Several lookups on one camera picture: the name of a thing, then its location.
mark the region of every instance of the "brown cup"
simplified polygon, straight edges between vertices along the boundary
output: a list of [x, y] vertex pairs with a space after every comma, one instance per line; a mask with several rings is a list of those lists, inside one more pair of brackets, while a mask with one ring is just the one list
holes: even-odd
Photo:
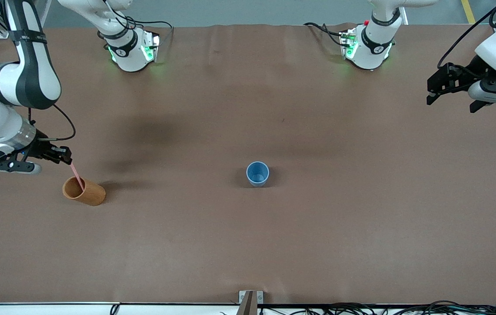
[[79, 182], [76, 177], [72, 177], [63, 184], [63, 195], [68, 199], [82, 202], [89, 206], [98, 206], [106, 198], [106, 191], [102, 186], [93, 183], [86, 178], [80, 177], [84, 190], [80, 189]]

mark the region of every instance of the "pink stick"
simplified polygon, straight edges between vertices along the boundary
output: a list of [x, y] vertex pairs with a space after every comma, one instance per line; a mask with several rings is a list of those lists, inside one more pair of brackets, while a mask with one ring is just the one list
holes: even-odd
[[75, 174], [75, 178], [77, 178], [77, 181], [79, 182], [79, 186], [80, 186], [80, 189], [82, 191], [84, 191], [84, 185], [79, 177], [79, 174], [77, 173], [77, 170], [75, 169], [75, 166], [73, 165], [73, 162], [71, 162], [71, 170], [73, 171], [73, 173]]

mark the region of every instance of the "blue cup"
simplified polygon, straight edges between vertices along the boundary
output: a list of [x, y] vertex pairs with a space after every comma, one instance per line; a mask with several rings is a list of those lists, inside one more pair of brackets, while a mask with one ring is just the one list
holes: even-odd
[[254, 187], [262, 187], [269, 177], [269, 168], [263, 162], [252, 162], [246, 168], [246, 177]]

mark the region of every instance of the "table surface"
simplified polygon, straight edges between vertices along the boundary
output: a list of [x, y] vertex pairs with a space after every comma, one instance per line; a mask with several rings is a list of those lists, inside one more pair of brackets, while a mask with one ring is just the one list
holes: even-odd
[[[47, 30], [64, 145], [108, 197], [65, 199], [66, 165], [0, 173], [0, 301], [496, 303], [496, 105], [425, 103], [466, 27], [402, 26], [373, 72], [302, 26], [178, 28], [138, 73], [92, 28]], [[34, 119], [70, 133], [54, 109]]]

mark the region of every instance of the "yellow floor line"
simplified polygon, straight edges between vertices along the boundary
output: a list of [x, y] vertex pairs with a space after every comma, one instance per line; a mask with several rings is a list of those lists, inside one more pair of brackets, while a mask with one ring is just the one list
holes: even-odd
[[462, 6], [464, 8], [464, 13], [466, 13], [466, 18], [468, 18], [468, 23], [474, 24], [474, 12], [472, 12], [472, 7], [470, 6], [470, 2], [468, 0], [461, 0]]

